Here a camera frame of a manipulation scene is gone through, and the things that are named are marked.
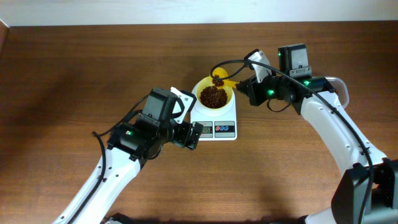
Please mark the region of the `red beans in bowl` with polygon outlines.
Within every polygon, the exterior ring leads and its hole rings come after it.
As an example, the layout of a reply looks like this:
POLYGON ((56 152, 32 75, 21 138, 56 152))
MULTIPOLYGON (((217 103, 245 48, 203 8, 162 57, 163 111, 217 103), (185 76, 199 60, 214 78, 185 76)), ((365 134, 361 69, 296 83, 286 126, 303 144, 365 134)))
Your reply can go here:
POLYGON ((200 103, 211 109, 218 109, 227 104, 228 95, 224 89, 208 86, 200 93, 200 103))

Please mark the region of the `clear plastic food container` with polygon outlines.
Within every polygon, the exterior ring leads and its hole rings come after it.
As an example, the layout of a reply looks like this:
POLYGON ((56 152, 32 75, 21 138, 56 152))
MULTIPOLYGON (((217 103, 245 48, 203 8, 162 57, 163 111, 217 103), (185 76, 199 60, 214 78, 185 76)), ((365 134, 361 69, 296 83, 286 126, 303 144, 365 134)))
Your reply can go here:
POLYGON ((338 95, 342 107, 346 108, 349 104, 349 93, 346 83, 337 77, 326 77, 326 79, 336 90, 336 94, 338 95))

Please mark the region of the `yellow plastic measuring scoop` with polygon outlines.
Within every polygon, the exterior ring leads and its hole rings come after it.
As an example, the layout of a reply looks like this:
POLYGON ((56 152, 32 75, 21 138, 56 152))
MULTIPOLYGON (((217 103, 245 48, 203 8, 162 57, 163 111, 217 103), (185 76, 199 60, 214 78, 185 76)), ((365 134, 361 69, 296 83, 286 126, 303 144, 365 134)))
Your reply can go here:
POLYGON ((221 67, 217 67, 215 68, 210 75, 211 78, 211 83, 212 83, 212 79, 218 79, 218 80, 223 80, 224 81, 224 86, 222 87, 217 87, 219 89, 224 88, 224 87, 231 87, 231 88, 236 88, 236 84, 238 84, 238 82, 235 81, 231 81, 228 78, 228 73, 225 69, 221 68, 221 67))

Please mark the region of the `pale yellow plastic bowl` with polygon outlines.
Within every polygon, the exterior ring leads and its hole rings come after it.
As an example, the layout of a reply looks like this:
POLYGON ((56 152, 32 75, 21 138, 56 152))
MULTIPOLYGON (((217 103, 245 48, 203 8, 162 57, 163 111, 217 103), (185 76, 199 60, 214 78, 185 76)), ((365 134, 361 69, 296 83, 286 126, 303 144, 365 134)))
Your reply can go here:
POLYGON ((211 110, 225 108, 232 102, 233 89, 229 86, 216 86, 211 77, 202 79, 193 91, 199 104, 211 110))

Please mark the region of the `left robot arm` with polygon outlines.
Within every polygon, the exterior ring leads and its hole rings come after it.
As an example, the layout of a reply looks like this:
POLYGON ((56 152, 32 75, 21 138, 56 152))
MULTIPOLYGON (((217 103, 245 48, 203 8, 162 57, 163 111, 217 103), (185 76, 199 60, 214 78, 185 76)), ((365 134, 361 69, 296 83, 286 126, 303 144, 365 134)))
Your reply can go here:
POLYGON ((188 123, 185 115, 197 101, 193 93, 174 87, 153 88, 141 99, 143 109, 132 107, 125 117, 102 135, 101 158, 88 180, 55 223, 101 223, 118 195, 147 161, 157 158, 164 144, 194 150, 203 126, 188 123))

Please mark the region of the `white digital kitchen scale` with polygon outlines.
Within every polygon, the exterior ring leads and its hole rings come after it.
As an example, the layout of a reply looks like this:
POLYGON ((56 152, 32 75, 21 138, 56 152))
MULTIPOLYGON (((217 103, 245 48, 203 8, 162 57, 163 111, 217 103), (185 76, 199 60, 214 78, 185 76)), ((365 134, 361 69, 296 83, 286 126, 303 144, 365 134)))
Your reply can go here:
POLYGON ((222 108, 211 109, 200 102, 201 89, 205 85, 197 83, 192 93, 197 101, 190 112, 190 121, 203 125, 200 141, 234 141, 238 136, 236 119, 236 98, 232 88, 227 88, 227 104, 222 108))

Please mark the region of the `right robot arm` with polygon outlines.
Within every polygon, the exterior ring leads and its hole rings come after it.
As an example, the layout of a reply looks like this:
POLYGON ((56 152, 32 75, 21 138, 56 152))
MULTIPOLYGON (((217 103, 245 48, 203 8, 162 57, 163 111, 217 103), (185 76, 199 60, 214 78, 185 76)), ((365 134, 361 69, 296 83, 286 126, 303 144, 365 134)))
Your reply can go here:
POLYGON ((319 134, 341 173, 328 209, 301 223, 397 223, 397 161, 390 160, 345 112, 345 89, 314 77, 303 44, 279 47, 279 68, 253 50, 243 59, 254 76, 237 85, 253 106, 284 100, 319 134))

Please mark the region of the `red beans in scoop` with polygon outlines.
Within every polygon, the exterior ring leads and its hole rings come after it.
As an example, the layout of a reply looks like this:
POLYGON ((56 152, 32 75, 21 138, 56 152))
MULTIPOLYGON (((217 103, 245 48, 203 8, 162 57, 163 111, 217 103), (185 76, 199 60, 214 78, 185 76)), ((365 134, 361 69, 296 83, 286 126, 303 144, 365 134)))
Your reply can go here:
POLYGON ((224 81, 213 78, 212 84, 214 84, 214 86, 216 86, 216 87, 222 87, 222 86, 224 86, 224 81))

